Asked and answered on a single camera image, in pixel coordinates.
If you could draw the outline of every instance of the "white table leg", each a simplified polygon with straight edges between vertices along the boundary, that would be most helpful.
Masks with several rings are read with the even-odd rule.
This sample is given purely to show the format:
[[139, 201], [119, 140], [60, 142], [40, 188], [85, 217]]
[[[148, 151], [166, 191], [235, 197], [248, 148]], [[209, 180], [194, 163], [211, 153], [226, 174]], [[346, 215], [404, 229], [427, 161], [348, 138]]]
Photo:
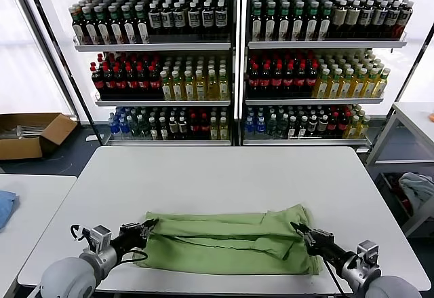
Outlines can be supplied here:
[[389, 119], [389, 121], [386, 124], [386, 127], [384, 127], [384, 130], [382, 130], [380, 137], [378, 138], [377, 142], [374, 145], [374, 148], [372, 149], [371, 153], [369, 154], [368, 158], [366, 159], [366, 166], [372, 166], [375, 164], [375, 162], [378, 159], [378, 156], [381, 154], [382, 150], [384, 149], [384, 146], [389, 141], [389, 132], [391, 130], [394, 130], [396, 126], [398, 125], [399, 120], [396, 117], [396, 112], [393, 112], [392, 117]]

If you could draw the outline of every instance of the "yellow bottle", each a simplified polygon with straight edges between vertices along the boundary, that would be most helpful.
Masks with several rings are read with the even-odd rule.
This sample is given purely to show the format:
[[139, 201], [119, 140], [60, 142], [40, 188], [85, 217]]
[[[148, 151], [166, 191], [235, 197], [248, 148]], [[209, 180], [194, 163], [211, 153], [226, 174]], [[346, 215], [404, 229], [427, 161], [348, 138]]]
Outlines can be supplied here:
[[208, 70], [208, 100], [219, 100], [220, 89], [218, 87], [216, 72], [213, 69]]
[[351, 87], [351, 82], [353, 81], [354, 70], [353, 69], [347, 69], [345, 73], [345, 78], [341, 78], [341, 84], [339, 85], [338, 89], [338, 97], [339, 98], [348, 98], [348, 91]]
[[378, 74], [378, 69], [371, 69], [368, 80], [365, 82], [360, 94], [360, 98], [370, 98], [375, 88], [375, 80]]
[[218, 87], [220, 89], [220, 100], [229, 99], [228, 79], [226, 78], [226, 69], [218, 72]]
[[351, 124], [348, 125], [342, 138], [354, 138], [355, 133], [357, 131], [358, 124], [359, 124], [359, 116], [354, 115], [351, 119]]
[[361, 90], [363, 89], [364, 81], [366, 78], [366, 73], [368, 71], [364, 68], [361, 68], [359, 71], [359, 75], [357, 77], [354, 77], [350, 89], [348, 90], [348, 97], [349, 98], [360, 98]]
[[193, 76], [191, 75], [191, 71], [185, 71], [185, 93], [187, 101], [195, 101], [197, 100], [197, 92], [195, 88], [195, 84], [193, 82]]
[[372, 98], [381, 98], [382, 93], [384, 92], [384, 88], [387, 85], [387, 77], [391, 72], [390, 69], [384, 69], [380, 76], [380, 81], [377, 83], [377, 86], [374, 89], [374, 93], [372, 94]]
[[329, 78], [327, 90], [325, 91], [324, 98], [335, 99], [338, 96], [339, 82], [342, 76], [342, 69], [335, 69], [333, 78]]
[[354, 138], [365, 138], [366, 137], [366, 132], [368, 131], [369, 128], [369, 121], [371, 120], [371, 117], [366, 115], [363, 118], [363, 121], [361, 123], [359, 123], [356, 131], [355, 131], [355, 135]]
[[205, 79], [203, 78], [203, 73], [200, 69], [196, 71], [196, 93], [198, 101], [205, 101]]

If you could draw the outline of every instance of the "floor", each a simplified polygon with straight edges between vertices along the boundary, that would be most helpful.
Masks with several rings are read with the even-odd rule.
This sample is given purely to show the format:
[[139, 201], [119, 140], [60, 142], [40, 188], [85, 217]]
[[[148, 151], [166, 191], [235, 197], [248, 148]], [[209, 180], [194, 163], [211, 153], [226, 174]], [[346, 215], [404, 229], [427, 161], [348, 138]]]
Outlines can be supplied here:
[[[0, 162], [0, 172], [3, 169], [4, 172], [11, 174], [62, 174], [79, 176], [84, 166], [87, 164], [87, 161], [99, 146], [97, 141], [86, 141], [86, 138], [92, 134], [93, 132], [91, 129], [78, 128], [66, 139], [63, 145], [59, 147], [52, 156], [37, 160]], [[408, 159], [410, 156], [418, 159], [434, 158], [427, 155], [425, 148], [416, 142], [416, 139], [410, 132], [405, 128], [398, 128], [393, 133], [391, 140], [380, 158], [384, 160], [396, 160], [404, 157]], [[383, 170], [378, 168], [369, 170], [374, 180], [379, 172], [382, 171]], [[434, 176], [433, 168], [426, 168], [423, 172]], [[434, 283], [434, 237], [409, 238], [409, 243], [422, 263], [425, 271], [431, 279], [431, 282]], [[24, 298], [27, 297], [29, 293], [30, 290], [28, 288], [20, 288], [16, 297]], [[95, 295], [96, 298], [111, 298], [112, 296], [113, 295], [107, 293], [98, 293]], [[423, 292], [422, 296], [424, 298], [434, 298], [434, 289]]]

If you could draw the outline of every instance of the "black cable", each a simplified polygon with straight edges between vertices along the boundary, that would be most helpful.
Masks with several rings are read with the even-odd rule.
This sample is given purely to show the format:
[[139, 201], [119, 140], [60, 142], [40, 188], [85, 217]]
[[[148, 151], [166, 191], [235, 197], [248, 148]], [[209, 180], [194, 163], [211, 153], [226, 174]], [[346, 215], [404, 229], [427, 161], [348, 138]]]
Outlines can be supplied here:
[[328, 264], [328, 262], [327, 262], [324, 258], [323, 258], [323, 261], [324, 261], [324, 264], [325, 264], [325, 266], [327, 267], [327, 269], [328, 269], [330, 275], [332, 276], [332, 279], [333, 279], [333, 281], [334, 281], [334, 284], [338, 287], [338, 290], [339, 290], [340, 294], [342, 295], [342, 297], [344, 297], [344, 298], [349, 298], [347, 295], [344, 294], [344, 291], [343, 291], [342, 288], [340, 287], [339, 282], [338, 282], [338, 280], [336, 279], [336, 277], [334, 276], [333, 271], [332, 271], [332, 269], [330, 268], [330, 265]]

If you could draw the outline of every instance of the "display shelf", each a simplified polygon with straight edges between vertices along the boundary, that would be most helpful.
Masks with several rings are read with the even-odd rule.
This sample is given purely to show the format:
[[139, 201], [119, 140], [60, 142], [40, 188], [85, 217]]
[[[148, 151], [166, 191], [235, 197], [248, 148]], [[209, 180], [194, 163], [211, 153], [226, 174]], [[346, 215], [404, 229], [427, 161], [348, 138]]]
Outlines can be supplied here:
[[269, 105], [349, 105], [362, 103], [381, 103], [382, 98], [344, 98], [344, 99], [312, 99], [312, 98], [300, 98], [300, 99], [246, 99], [245, 104], [247, 106], [269, 106]]
[[230, 42], [202, 42], [202, 43], [146, 43], [125, 45], [76, 45], [79, 52], [163, 52], [174, 50], [228, 50]]
[[196, 140], [196, 141], [148, 141], [148, 140], [109, 140], [108, 145], [123, 145], [136, 147], [229, 147], [230, 140]]
[[96, 100], [99, 107], [227, 107], [230, 100], [211, 101], [147, 101], [147, 100]]
[[243, 140], [243, 145], [250, 146], [277, 146], [277, 147], [301, 147], [301, 146], [370, 146], [370, 141], [365, 139], [341, 139], [341, 138], [303, 138], [294, 140]]

